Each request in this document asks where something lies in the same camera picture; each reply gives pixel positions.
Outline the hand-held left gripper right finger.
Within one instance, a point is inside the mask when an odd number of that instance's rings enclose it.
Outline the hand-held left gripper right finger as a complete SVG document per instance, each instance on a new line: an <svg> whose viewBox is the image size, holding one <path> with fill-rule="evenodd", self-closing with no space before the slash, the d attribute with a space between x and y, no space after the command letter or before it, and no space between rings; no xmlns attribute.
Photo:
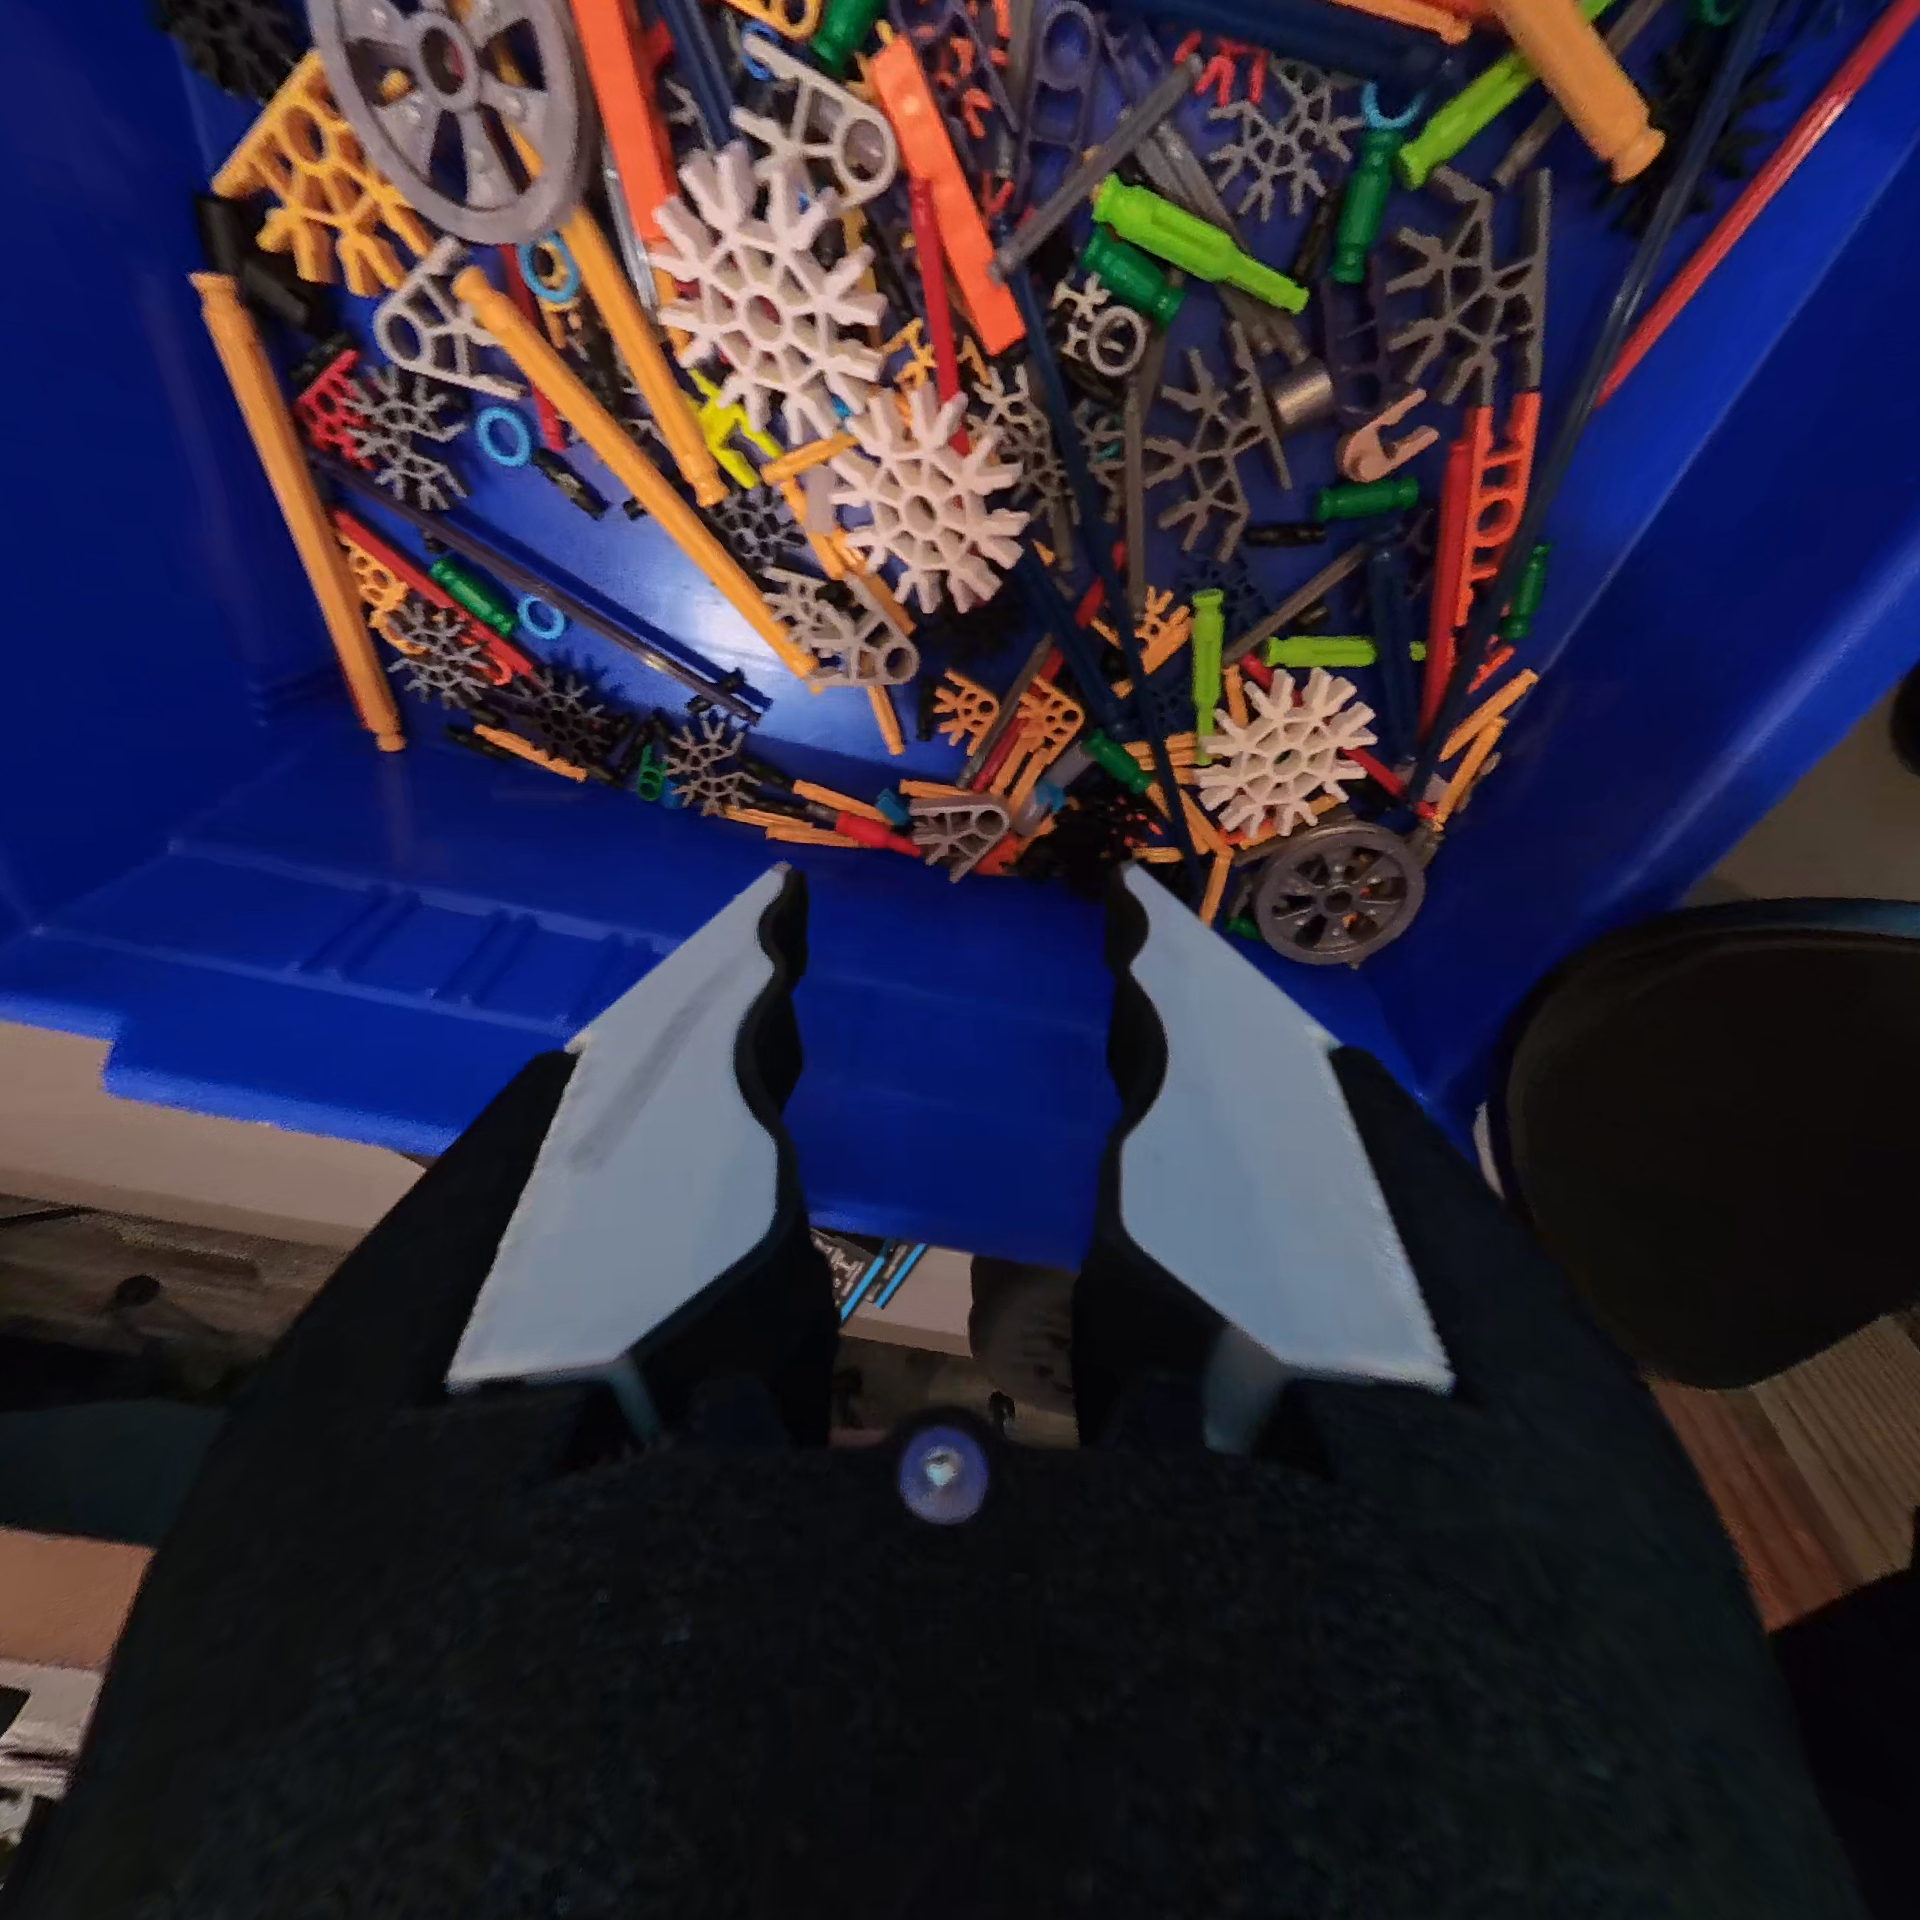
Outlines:
<svg viewBox="0 0 1920 1920"><path fill-rule="evenodd" d="M1072 1284L1087 1447L1252 1457L1300 1382L1456 1393L1340 1042L1138 866L1107 901L1119 1110Z"/></svg>

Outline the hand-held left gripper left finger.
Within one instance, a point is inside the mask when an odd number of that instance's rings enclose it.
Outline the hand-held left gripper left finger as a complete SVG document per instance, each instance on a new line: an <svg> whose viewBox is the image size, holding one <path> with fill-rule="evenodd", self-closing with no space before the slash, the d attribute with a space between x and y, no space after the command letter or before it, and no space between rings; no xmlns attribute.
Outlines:
<svg viewBox="0 0 1920 1920"><path fill-rule="evenodd" d="M601 1386L651 1442L751 1380L826 1442L840 1314L784 1117L807 961L807 878L780 861L567 1045L448 1393Z"/></svg>

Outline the blue plastic bin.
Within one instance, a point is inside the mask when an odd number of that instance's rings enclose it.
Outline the blue plastic bin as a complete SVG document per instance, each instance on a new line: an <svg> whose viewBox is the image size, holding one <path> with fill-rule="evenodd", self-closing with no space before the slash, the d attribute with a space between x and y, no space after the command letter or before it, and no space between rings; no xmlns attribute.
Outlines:
<svg viewBox="0 0 1920 1920"><path fill-rule="evenodd" d="M1495 706L1440 777L1424 905L1355 967L1219 948L1375 1051L1449 1131L1490 1097L1555 962L1673 905L1916 639L1916 5L1763 38L1761 107L1821 140L1589 418L1600 324L1653 229L1560 170L1529 201L1391 151L1511 67L1336 5L1043 5L1041 89L1009 97L997 5L181 5L241 29L227 92L151 5L4 5L4 1018L109 1045L112 1092L437 1156L778 861L805 881L805 1069L787 1110L807 1210L836 1229L1075 1263L1101 1146L1104 908L1060 883L949 881L889 831L819 828L796 785L874 801L957 773L917 687L841 671L731 558L674 451L633 441L611 366L545 334L540 270L592 319L580 231L660 215L731 141L746 207L697 227L660 305L796 185L772 270L688 342L765 438L896 425L883 334L921 315L908 187L931 179L1025 366L1049 331L988 286L1000 218L1041 201L1177 52L1264 102L1169 131L1259 277L1312 205L1378 187L1370 249L1329 233L1360 358L1440 375L1437 449L1533 449L1543 605L1474 694L1387 662L1391 773L1432 717Z"/></svg>

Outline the pile of construction toy pieces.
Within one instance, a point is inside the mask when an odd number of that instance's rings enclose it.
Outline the pile of construction toy pieces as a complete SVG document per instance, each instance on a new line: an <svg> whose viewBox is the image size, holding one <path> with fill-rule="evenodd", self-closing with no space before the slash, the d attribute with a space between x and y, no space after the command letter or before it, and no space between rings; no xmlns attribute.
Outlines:
<svg viewBox="0 0 1920 1920"><path fill-rule="evenodd" d="M195 196L248 418L450 749L299 751L183 828L129 945L560 1025L522 953L667 953L778 857L857 973L1037 998L1111 869L1295 993L1465 998L1679 899L1916 649L1916 49L1874 187L1763 218L1522 526L1547 346L1626 242L1341 110L1385 25L1259 17L1208 158L1104 161L994 277L949 81L975 5L829 5L667 76L611 5L163 5L256 107Z"/></svg>

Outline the black office chair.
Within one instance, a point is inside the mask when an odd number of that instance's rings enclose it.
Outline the black office chair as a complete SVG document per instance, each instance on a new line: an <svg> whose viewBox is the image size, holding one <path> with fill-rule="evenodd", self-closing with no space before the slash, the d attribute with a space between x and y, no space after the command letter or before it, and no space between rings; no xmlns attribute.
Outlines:
<svg viewBox="0 0 1920 1920"><path fill-rule="evenodd" d="M1919 905L1617 931L1511 1018L1485 1115L1506 1199L1644 1373L1748 1388L1912 1313Z"/></svg>

